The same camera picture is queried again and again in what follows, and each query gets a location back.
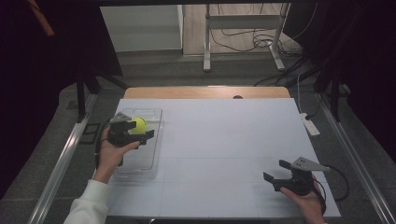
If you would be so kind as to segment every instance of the white tabletop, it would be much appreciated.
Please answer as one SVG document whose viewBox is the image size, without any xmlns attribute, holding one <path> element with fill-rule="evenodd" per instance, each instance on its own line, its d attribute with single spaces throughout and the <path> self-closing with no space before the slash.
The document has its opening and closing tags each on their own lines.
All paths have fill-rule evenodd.
<svg viewBox="0 0 396 224">
<path fill-rule="evenodd" d="M 117 112 L 124 108 L 161 108 L 163 138 L 155 178 L 110 180 L 110 216 L 301 216 L 262 177 L 291 178 L 279 160 L 318 161 L 293 99 L 122 99 Z M 314 175 L 326 190 L 325 217 L 340 217 L 324 174 Z"/>
</svg>

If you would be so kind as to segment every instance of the metal rail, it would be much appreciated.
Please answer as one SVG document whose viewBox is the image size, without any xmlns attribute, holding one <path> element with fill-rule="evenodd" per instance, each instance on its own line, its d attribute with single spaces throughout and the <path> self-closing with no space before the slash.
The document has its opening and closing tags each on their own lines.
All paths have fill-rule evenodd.
<svg viewBox="0 0 396 224">
<path fill-rule="evenodd" d="M 70 133 L 70 136 L 67 139 L 66 144 L 64 145 L 64 150 L 62 151 L 59 160 L 56 162 L 56 165 L 53 168 L 47 185 L 46 187 L 44 187 L 44 190 L 41 193 L 41 196 L 38 199 L 37 204 L 35 205 L 35 209 L 33 210 L 33 213 L 27 223 L 36 224 L 44 222 L 44 219 L 46 218 L 47 213 L 50 210 L 50 206 L 55 197 L 55 194 L 58 191 L 62 180 L 64 179 L 64 174 L 66 173 L 67 167 L 73 157 L 75 149 L 78 145 L 79 138 L 82 136 L 88 119 L 91 116 L 91 111 L 96 98 L 97 95 L 95 94 L 91 94 L 89 96 L 86 104 L 87 111 L 85 113 L 85 116 L 81 123 L 76 123 L 75 127 Z"/>
<path fill-rule="evenodd" d="M 322 97 L 321 107 L 326 114 L 326 117 L 332 129 L 334 130 L 338 140 L 340 141 L 349 162 L 351 163 L 356 175 L 358 176 L 363 188 L 365 189 L 367 195 L 369 196 L 375 211 L 378 213 L 379 218 L 384 224 L 395 224 L 395 218 L 392 211 L 389 209 L 387 200 L 382 195 L 378 185 L 375 183 L 371 175 L 368 173 L 366 167 L 364 166 L 356 148 L 353 146 L 352 142 L 347 136 L 341 122 L 337 122 L 332 115 L 329 102 L 325 97 Z"/>
</svg>

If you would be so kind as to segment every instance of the metal stand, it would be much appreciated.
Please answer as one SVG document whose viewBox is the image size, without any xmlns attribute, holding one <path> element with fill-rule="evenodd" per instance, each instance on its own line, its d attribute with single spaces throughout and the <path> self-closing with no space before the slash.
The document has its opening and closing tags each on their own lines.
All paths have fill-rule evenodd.
<svg viewBox="0 0 396 224">
<path fill-rule="evenodd" d="M 277 52 L 277 42 L 282 33 L 285 23 L 286 14 L 290 3 L 285 3 L 280 15 L 217 15 L 211 16 L 209 13 L 209 4 L 206 4 L 205 15 L 205 52 L 204 52 L 204 71 L 210 71 L 210 30 L 220 29 L 276 29 L 274 40 L 270 43 L 269 50 L 275 60 L 278 71 L 284 71 L 279 53 Z"/>
<path fill-rule="evenodd" d="M 88 91 L 92 94 L 97 94 L 101 90 L 101 86 L 96 79 L 96 76 L 92 74 L 92 71 L 98 74 L 100 77 L 112 82 L 113 84 L 119 86 L 123 90 L 127 90 L 129 86 L 112 76 L 108 76 L 102 73 L 99 70 L 91 69 L 91 71 L 87 71 L 82 69 L 77 72 L 77 98 L 78 98 L 78 121 L 77 123 L 81 123 L 81 121 L 85 118 L 86 110 L 85 110 L 85 93 L 84 93 L 84 84 L 87 87 Z"/>
</svg>

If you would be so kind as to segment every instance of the clear plastic container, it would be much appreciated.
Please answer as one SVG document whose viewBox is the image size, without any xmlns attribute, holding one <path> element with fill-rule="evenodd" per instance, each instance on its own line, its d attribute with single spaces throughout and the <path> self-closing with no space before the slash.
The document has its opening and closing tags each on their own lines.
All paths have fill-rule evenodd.
<svg viewBox="0 0 396 224">
<path fill-rule="evenodd" d="M 118 166 L 113 174 L 113 181 L 154 178 L 157 174 L 163 134 L 163 111 L 159 108 L 125 108 L 121 112 L 131 118 L 144 119 L 148 125 L 147 131 L 154 130 L 154 137 L 148 139 L 145 145 L 140 145 L 138 149 L 133 149 L 124 155 L 122 166 Z"/>
</svg>

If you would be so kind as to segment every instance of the wall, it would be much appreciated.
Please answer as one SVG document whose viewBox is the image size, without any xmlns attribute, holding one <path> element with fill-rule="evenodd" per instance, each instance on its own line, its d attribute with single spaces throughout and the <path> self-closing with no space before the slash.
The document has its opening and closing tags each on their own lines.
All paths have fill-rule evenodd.
<svg viewBox="0 0 396 224">
<path fill-rule="evenodd" d="M 114 49 L 182 49 L 181 6 L 101 7 Z"/>
</svg>

